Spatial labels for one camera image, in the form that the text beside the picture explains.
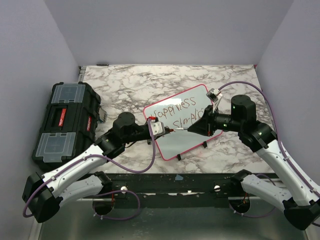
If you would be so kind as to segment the white whiteboard marker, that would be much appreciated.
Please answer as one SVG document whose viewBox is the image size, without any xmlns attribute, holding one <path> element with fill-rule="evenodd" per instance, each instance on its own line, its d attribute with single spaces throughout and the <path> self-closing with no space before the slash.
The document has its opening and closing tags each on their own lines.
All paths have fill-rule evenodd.
<svg viewBox="0 0 320 240">
<path fill-rule="evenodd" d="M 177 128 L 173 128 L 173 131 L 176 132 L 176 131 L 188 131 L 188 128 L 187 127 L 177 127 Z"/>
</svg>

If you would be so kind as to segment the pink framed whiteboard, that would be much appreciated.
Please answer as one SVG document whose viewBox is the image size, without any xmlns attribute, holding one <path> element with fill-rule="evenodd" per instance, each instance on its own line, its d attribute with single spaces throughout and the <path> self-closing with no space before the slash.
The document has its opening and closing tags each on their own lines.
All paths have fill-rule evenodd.
<svg viewBox="0 0 320 240">
<path fill-rule="evenodd" d="M 143 109 L 145 118 L 157 117 L 170 129 L 188 128 L 202 117 L 205 108 L 212 102 L 206 96 L 208 88 L 198 84 L 180 93 L 174 94 Z M 177 158 L 194 148 L 202 146 L 220 136 L 223 132 L 217 130 L 213 136 L 202 136 L 186 130 L 173 131 L 156 140 L 161 157 L 165 161 Z"/>
</svg>

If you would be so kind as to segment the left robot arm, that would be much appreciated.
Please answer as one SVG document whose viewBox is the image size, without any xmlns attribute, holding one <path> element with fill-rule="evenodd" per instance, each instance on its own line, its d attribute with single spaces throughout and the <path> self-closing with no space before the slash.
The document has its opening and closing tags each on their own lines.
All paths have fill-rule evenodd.
<svg viewBox="0 0 320 240">
<path fill-rule="evenodd" d="M 23 217 L 34 217 L 38 223 L 43 223 L 70 202 L 90 196 L 107 197 L 112 182 L 104 172 L 95 172 L 87 178 L 84 176 L 106 163 L 135 173 L 135 170 L 114 160 L 125 151 L 126 144 L 151 141 L 155 147 L 156 138 L 171 132 L 172 129 L 155 116 L 148 117 L 145 124 L 138 125 L 132 113 L 122 112 L 112 128 L 83 153 L 52 171 L 42 175 L 34 173 L 27 178 L 22 194 L 25 202 Z"/>
</svg>

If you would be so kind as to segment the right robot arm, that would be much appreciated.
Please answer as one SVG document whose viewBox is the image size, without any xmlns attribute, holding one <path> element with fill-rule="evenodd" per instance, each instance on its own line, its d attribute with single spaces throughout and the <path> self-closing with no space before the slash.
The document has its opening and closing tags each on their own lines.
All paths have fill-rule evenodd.
<svg viewBox="0 0 320 240">
<path fill-rule="evenodd" d="M 282 190 L 242 170 L 230 183 L 230 191 L 234 195 L 241 196 L 246 192 L 261 198 L 281 210 L 299 230 L 307 229 L 319 218 L 320 186 L 287 153 L 276 132 L 257 120 L 256 104 L 250 97 L 232 97 L 230 114 L 219 113 L 213 105 L 208 105 L 202 117 L 187 130 L 206 137 L 217 130 L 236 132 L 240 141 L 263 159 L 286 187 Z"/>
</svg>

